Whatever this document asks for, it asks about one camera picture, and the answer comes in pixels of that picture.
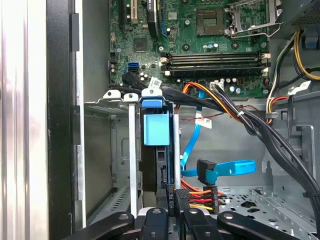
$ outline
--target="green circuit board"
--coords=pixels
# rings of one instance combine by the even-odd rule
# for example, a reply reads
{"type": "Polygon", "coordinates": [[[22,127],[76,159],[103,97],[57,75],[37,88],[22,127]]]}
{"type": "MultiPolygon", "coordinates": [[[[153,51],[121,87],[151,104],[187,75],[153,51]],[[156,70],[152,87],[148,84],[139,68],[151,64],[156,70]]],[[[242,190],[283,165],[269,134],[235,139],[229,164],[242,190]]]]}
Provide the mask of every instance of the green circuit board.
{"type": "MultiPolygon", "coordinates": [[[[126,4],[132,4],[132,0],[110,0],[110,51],[116,54],[117,64],[110,73],[111,83],[121,84],[122,74],[128,71],[128,63],[139,63],[140,73],[147,74],[143,82],[148,85],[150,77],[156,77],[163,85],[182,90],[187,81],[205,80],[208,85],[211,82],[219,81],[221,77],[199,76],[195,78],[167,77],[160,68],[160,54],[162,52],[185,55],[185,54],[207,54],[207,53],[248,53],[263,52],[269,50],[266,36],[244,37],[237,40],[227,37],[222,32],[228,29],[231,19],[224,10],[234,0],[159,0],[160,23],[158,39],[151,38],[148,23],[146,6],[142,1],[137,0],[137,23],[126,21],[123,28],[120,27],[121,18],[130,15],[130,8],[126,4]],[[216,11],[217,18],[209,18],[210,11],[216,11]],[[170,34],[165,36],[166,29],[170,34]]],[[[262,0],[253,5],[244,5],[241,8],[241,26],[247,29],[253,25],[260,25],[267,22],[267,3],[262,0]]],[[[225,79],[235,78],[233,75],[226,75],[225,79]]],[[[236,83],[224,83],[224,89],[231,97],[265,97],[264,84],[266,77],[260,75],[242,76],[236,83]],[[241,93],[230,91],[230,87],[241,88],[241,93]]]]}

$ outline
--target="blue plastic tab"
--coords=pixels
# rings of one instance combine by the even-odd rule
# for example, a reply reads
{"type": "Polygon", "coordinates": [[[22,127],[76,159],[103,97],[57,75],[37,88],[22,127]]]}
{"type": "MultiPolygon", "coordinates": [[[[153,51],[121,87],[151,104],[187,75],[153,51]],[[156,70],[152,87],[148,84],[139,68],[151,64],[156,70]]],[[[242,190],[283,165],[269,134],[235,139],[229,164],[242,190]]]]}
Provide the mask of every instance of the blue plastic tab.
{"type": "Polygon", "coordinates": [[[161,98],[149,98],[142,101],[142,108],[144,109],[162,109],[163,99],[161,98]]]}
{"type": "MultiPolygon", "coordinates": [[[[238,176],[255,173],[257,170],[256,161],[254,160],[238,160],[219,163],[214,170],[206,170],[205,178],[210,184],[215,185],[217,178],[222,176],[238,176]]],[[[190,169],[181,171],[181,175],[185,177],[197,176],[197,170],[190,169]]]]}
{"type": "Polygon", "coordinates": [[[147,114],[143,116],[144,145],[169,146],[169,113],[147,114]]]}

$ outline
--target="gray metal panel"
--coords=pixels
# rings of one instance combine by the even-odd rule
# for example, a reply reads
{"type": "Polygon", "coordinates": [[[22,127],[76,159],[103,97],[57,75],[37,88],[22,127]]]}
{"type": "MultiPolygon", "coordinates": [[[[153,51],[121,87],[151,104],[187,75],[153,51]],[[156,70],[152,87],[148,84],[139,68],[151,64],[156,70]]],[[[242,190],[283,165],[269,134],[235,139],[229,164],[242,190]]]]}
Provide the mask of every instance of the gray metal panel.
{"type": "Polygon", "coordinates": [[[108,89],[109,1],[83,0],[84,101],[95,102],[108,89]]]}
{"type": "MultiPolygon", "coordinates": [[[[195,109],[181,108],[180,119],[194,118],[195,109]]],[[[211,116],[217,112],[212,109],[203,109],[203,116],[211,116]]],[[[181,121],[181,154],[183,154],[189,139],[194,131],[194,121],[181,121]]],[[[197,160],[209,160],[215,163],[223,163],[235,160],[255,160],[257,171],[253,174],[219,177],[217,185],[223,186],[272,186],[272,170],[262,171],[262,162],[265,158],[266,148],[256,137],[250,136],[244,126],[231,119],[227,114],[212,119],[212,129],[201,128],[200,136],[189,157],[186,168],[196,168],[197,160]]],[[[188,177],[188,182],[194,186],[202,186],[197,177],[188,177]]]]}
{"type": "MultiPolygon", "coordinates": [[[[320,176],[320,91],[307,93],[299,92],[294,98],[295,121],[293,128],[296,126],[303,127],[301,132],[300,155],[304,163],[319,181],[320,176]]],[[[280,102],[279,108],[284,107],[285,102],[280,102]]],[[[313,218],[314,214],[310,201],[302,196],[303,188],[289,175],[274,176],[275,192],[306,216],[313,218]]]]}
{"type": "MultiPolygon", "coordinates": [[[[139,133],[139,120],[136,121],[136,136],[139,133]]],[[[136,138],[136,157],[140,160],[140,138],[136,138]]],[[[130,184],[129,173],[129,121],[128,118],[114,117],[111,120],[112,147],[112,180],[114,188],[121,188],[130,184]]]]}
{"type": "Polygon", "coordinates": [[[86,213],[92,212],[112,188],[110,120],[84,118],[86,213]]]}

